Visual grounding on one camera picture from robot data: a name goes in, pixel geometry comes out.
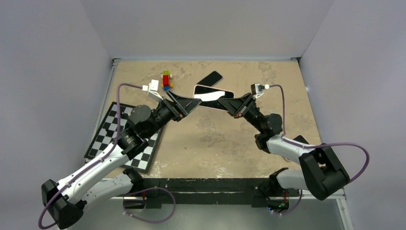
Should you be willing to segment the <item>pink phone case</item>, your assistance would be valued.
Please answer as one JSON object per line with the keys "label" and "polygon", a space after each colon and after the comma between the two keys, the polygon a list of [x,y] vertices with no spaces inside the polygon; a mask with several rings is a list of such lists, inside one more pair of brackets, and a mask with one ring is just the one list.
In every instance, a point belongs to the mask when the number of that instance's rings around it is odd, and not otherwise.
{"label": "pink phone case", "polygon": [[202,102],[200,107],[226,111],[226,108],[218,102],[220,98],[234,98],[235,94],[232,91],[219,89],[204,85],[195,85],[193,90],[193,98],[200,99]]}

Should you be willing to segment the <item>aluminium frame rail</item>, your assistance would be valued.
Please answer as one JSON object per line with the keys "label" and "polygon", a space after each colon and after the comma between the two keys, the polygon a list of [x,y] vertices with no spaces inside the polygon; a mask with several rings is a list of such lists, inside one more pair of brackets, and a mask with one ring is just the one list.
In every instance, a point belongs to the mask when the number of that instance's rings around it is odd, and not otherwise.
{"label": "aluminium frame rail", "polygon": [[96,118],[96,123],[94,125],[94,129],[93,129],[90,141],[92,141],[93,138],[96,136],[96,132],[98,130],[98,127],[102,122],[102,119],[103,119],[103,116],[104,116],[104,109],[105,109],[106,104],[108,103],[108,98],[109,98],[109,94],[110,94],[110,91],[111,91],[111,88],[112,88],[112,84],[114,82],[114,77],[115,77],[119,62],[121,60],[122,60],[121,58],[113,58],[112,59],[112,67],[111,67],[111,70],[110,70],[110,74],[108,75],[107,88],[104,91],[104,95],[103,95],[103,98],[102,98],[102,101],[101,101],[101,106],[100,106],[100,109],[98,111],[98,116]]}

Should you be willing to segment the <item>phone in pink case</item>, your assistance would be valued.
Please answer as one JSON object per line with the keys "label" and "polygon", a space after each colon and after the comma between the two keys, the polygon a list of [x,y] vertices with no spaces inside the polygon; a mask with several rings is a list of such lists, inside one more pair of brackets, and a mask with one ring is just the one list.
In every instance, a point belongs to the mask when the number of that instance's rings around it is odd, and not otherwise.
{"label": "phone in pink case", "polygon": [[308,144],[304,144],[287,137],[283,137],[282,140],[284,146],[282,156],[297,164],[300,164],[299,157],[301,157],[305,153],[309,153],[312,150],[312,148],[309,148],[310,145]]}

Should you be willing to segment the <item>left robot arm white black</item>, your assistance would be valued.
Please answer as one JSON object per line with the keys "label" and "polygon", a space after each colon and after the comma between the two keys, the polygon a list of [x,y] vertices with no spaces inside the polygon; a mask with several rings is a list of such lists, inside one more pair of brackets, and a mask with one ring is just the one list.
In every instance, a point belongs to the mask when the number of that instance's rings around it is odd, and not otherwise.
{"label": "left robot arm white black", "polygon": [[124,127],[120,125],[119,116],[115,140],[97,157],[57,182],[49,179],[42,184],[44,209],[38,221],[40,229],[71,227],[81,219],[85,209],[104,198],[107,191],[110,197],[126,193],[137,196],[142,192],[143,183],[136,179],[136,173],[125,172],[108,182],[101,179],[142,153],[151,137],[169,121],[181,121],[202,102],[199,98],[182,97],[170,91],[166,95],[168,98],[159,98],[155,109],[147,105],[134,107],[125,116]]}

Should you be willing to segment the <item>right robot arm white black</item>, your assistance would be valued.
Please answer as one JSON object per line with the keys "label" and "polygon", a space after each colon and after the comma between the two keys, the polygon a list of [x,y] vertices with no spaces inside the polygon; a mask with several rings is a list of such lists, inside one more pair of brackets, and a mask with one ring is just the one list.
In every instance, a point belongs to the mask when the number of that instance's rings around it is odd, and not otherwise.
{"label": "right robot arm white black", "polygon": [[299,170],[280,169],[270,175],[269,189],[280,195],[287,189],[307,190],[318,200],[327,197],[350,183],[350,177],[330,146],[311,146],[305,141],[282,135],[282,116],[264,115],[251,93],[240,98],[218,99],[233,118],[244,118],[259,134],[254,136],[257,147],[269,154],[291,160]]}

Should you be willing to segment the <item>colourful toy brick car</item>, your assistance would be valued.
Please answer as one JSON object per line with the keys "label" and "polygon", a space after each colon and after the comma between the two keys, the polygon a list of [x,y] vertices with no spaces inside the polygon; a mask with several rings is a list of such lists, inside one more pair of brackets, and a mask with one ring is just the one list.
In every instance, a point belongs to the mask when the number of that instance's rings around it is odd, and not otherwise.
{"label": "colourful toy brick car", "polygon": [[170,89],[173,88],[172,82],[173,75],[168,70],[163,71],[163,73],[161,74],[161,78],[162,78],[161,87],[164,91],[169,91]]}

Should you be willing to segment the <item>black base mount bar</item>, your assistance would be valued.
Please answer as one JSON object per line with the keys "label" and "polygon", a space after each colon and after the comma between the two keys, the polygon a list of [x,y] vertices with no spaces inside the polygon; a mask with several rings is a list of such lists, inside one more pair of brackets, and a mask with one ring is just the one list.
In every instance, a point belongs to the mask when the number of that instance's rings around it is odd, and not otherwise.
{"label": "black base mount bar", "polygon": [[249,205],[267,207],[273,200],[298,198],[298,189],[283,189],[271,178],[143,178],[131,186],[129,196],[147,208],[177,205]]}

